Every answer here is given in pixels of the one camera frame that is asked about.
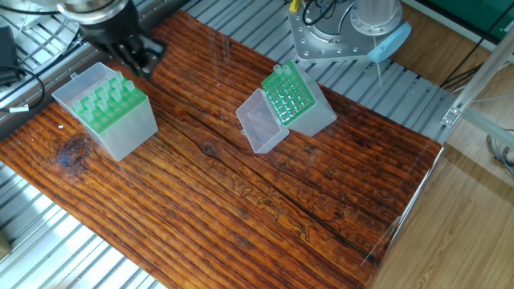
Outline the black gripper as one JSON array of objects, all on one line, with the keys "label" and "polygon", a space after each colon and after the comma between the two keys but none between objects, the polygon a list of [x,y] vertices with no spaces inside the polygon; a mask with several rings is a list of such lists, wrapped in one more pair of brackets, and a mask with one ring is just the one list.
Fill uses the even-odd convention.
[{"label": "black gripper", "polygon": [[121,11],[104,22],[81,24],[80,29],[87,41],[114,55],[137,77],[151,76],[167,50],[160,39],[146,37],[136,11]]}]

